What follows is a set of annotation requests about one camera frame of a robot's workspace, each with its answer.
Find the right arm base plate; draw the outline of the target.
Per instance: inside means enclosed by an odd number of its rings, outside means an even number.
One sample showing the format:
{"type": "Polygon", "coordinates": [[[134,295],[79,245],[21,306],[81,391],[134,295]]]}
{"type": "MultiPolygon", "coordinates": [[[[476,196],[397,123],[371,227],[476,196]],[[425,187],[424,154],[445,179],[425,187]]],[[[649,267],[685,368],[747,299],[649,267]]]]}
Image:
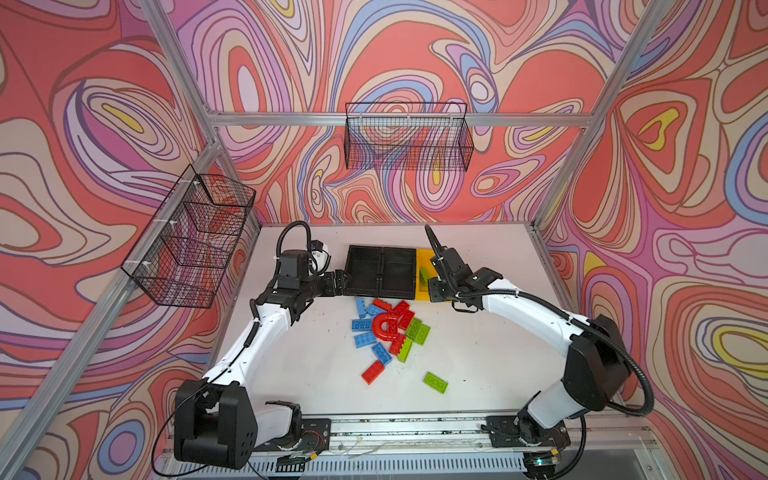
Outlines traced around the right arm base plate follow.
{"type": "Polygon", "coordinates": [[[517,415],[487,416],[480,429],[486,433],[494,448],[557,448],[571,445],[567,428],[560,422],[553,428],[544,429],[534,420],[517,415]]]}

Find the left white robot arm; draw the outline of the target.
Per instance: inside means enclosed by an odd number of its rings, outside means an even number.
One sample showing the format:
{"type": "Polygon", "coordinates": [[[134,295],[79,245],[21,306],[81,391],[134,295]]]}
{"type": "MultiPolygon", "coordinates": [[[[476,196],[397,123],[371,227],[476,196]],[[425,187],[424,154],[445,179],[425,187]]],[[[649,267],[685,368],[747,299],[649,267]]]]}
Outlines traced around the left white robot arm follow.
{"type": "Polygon", "coordinates": [[[279,255],[273,278],[251,300],[252,318],[234,345],[201,379],[187,380],[177,391],[171,417],[176,460],[240,469],[263,444],[300,444],[300,405],[258,399],[255,377],[316,298],[344,294],[345,274],[330,270],[330,259],[323,250],[279,255]]]}

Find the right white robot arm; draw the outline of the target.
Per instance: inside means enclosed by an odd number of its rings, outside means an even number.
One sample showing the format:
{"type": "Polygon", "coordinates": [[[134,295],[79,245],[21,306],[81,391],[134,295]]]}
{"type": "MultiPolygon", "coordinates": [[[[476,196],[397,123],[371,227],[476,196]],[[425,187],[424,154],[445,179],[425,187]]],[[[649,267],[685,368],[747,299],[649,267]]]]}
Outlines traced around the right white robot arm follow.
{"type": "Polygon", "coordinates": [[[437,244],[431,264],[430,301],[463,304],[463,313],[486,311],[534,334],[564,359],[561,378],[536,393],[518,412],[522,437],[536,443],[565,419],[606,408],[645,417],[655,407],[650,380],[627,350],[617,324],[605,315],[569,312],[525,291],[500,273],[473,271],[453,248],[437,244]]]}

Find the green lego brick narrow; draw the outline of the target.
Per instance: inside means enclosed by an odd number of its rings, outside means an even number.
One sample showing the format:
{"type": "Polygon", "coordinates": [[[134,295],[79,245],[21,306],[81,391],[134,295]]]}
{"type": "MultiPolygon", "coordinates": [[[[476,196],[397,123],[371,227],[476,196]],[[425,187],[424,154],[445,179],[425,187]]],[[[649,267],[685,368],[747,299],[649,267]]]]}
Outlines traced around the green lego brick narrow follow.
{"type": "Polygon", "coordinates": [[[405,363],[408,359],[409,353],[412,349],[413,342],[410,338],[405,338],[402,347],[397,355],[397,359],[401,363],[405,363]]]}

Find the green lego brick front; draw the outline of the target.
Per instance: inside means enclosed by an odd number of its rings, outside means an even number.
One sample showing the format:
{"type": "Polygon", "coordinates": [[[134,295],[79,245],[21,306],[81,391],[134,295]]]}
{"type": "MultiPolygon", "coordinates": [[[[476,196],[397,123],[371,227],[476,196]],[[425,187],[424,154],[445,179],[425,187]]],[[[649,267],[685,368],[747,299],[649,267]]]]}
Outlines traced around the green lego brick front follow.
{"type": "Polygon", "coordinates": [[[448,388],[448,382],[432,372],[425,374],[423,383],[440,394],[444,394],[448,388]]]}

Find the green lego brick pair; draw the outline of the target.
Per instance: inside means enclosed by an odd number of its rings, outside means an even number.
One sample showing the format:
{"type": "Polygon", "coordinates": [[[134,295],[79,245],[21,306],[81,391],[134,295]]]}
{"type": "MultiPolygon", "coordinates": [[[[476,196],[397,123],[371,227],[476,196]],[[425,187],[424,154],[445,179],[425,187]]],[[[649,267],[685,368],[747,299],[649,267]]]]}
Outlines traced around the green lego brick pair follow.
{"type": "Polygon", "coordinates": [[[414,318],[406,330],[406,337],[413,343],[424,345],[430,331],[431,327],[429,325],[423,323],[420,319],[414,318]]]}

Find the green lego brick large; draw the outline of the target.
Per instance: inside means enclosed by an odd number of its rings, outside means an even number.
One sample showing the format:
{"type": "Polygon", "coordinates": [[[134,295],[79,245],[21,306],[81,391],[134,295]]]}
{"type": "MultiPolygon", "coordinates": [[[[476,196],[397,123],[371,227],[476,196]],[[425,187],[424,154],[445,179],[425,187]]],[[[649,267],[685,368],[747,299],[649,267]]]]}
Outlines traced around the green lego brick large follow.
{"type": "Polygon", "coordinates": [[[430,273],[425,267],[419,268],[419,286],[427,288],[430,280],[430,273]]]}

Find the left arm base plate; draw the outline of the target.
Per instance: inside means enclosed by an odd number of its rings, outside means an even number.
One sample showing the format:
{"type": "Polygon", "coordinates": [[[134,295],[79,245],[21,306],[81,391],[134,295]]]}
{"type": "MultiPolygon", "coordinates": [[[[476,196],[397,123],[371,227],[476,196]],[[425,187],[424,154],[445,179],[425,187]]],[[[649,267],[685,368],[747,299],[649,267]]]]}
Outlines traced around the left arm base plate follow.
{"type": "Polygon", "coordinates": [[[255,452],[321,453],[328,449],[332,420],[325,417],[303,419],[299,433],[273,439],[255,447],[255,452]]]}

